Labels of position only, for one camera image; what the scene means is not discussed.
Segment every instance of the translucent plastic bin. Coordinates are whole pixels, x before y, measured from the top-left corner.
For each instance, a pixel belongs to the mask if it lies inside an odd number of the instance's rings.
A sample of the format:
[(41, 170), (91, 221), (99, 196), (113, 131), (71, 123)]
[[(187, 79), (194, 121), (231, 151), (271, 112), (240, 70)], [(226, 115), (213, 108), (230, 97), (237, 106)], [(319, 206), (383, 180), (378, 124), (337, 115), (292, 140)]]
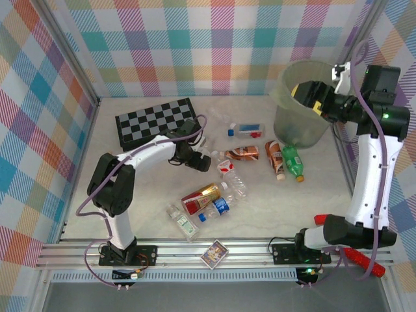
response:
[(292, 96), (293, 88), (306, 81), (323, 81), (333, 85), (332, 65), (314, 60), (289, 64), (279, 75), (270, 97), (277, 103), (274, 134), (286, 145), (310, 148), (315, 145), (330, 125), (312, 109), (304, 107)]

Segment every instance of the robotic arm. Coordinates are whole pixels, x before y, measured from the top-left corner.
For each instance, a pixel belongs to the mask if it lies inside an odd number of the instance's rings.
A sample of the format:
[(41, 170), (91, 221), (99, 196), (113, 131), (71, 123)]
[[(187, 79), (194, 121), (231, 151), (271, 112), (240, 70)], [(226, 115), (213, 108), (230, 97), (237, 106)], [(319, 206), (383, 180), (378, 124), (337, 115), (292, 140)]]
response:
[[(298, 252), (320, 250), (331, 245), (372, 248), (374, 210), (382, 174), (382, 149), (374, 123), (355, 96), (349, 96), (350, 65), (336, 66), (333, 80), (337, 88), (319, 81), (302, 83), (294, 98), (329, 122), (358, 124), (359, 165), (356, 185), (345, 217), (329, 215), (323, 226), (303, 229), (295, 237)], [(376, 115), (387, 144), (387, 180), (379, 215), (378, 246), (392, 246), (397, 234), (388, 230), (388, 201), (398, 154), (407, 136), (410, 112), (406, 107), (393, 106), (400, 68), (371, 65), (367, 68), (361, 94)]]
[(192, 148), (196, 145), (190, 140), (179, 140), (187, 137), (199, 129), (196, 121), (187, 120), (176, 132), (157, 135), (150, 143), (150, 147), (135, 153), (130, 151), (117, 156), (106, 153), (98, 161), (96, 170), (88, 186), (87, 193), (91, 195), (109, 175), (114, 167), (126, 157), (130, 157), (110, 180), (92, 199), (94, 205), (107, 216), (112, 231), (112, 239), (101, 249), (100, 265), (134, 265), (138, 254), (150, 254), (146, 257), (151, 265), (156, 257), (156, 246), (137, 246), (136, 237), (130, 227), (127, 208), (133, 200), (135, 176), (162, 161), (185, 164), (201, 172), (208, 171), (211, 158), (202, 155)]

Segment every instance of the red tool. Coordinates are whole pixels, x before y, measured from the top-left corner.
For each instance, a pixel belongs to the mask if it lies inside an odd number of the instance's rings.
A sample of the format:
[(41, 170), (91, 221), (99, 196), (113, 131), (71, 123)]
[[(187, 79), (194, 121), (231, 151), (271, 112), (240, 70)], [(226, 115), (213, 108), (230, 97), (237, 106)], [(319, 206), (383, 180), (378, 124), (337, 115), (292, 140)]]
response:
[[(317, 226), (321, 226), (325, 223), (327, 214), (318, 214), (313, 219), (315, 220), (315, 224)], [(362, 252), (352, 248), (344, 248), (345, 256), (354, 262), (356, 265), (359, 265), (361, 268), (365, 270), (369, 267), (370, 258), (364, 255)], [(385, 273), (385, 267), (379, 265), (378, 263), (374, 264), (374, 267), (371, 270), (371, 274), (377, 276), (378, 278), (382, 277)]]

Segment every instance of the small box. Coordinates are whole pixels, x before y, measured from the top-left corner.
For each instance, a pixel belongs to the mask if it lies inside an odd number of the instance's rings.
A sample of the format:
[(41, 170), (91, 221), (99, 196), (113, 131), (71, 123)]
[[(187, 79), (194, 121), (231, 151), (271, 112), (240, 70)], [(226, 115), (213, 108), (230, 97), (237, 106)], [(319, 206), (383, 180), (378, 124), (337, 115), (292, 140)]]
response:
[(200, 259), (211, 269), (214, 268), (225, 258), (229, 250), (219, 240), (214, 241), (210, 247), (202, 254)]

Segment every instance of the black and white chessboard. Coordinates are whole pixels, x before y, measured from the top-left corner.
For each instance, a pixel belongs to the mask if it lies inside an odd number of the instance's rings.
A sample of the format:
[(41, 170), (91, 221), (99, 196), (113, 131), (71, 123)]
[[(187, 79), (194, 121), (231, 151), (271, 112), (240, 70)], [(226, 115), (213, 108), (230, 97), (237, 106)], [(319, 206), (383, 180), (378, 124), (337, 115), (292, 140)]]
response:
[(120, 145), (123, 151), (133, 150), (153, 140), (160, 132), (176, 130), (185, 120), (195, 117), (189, 98), (116, 116)]

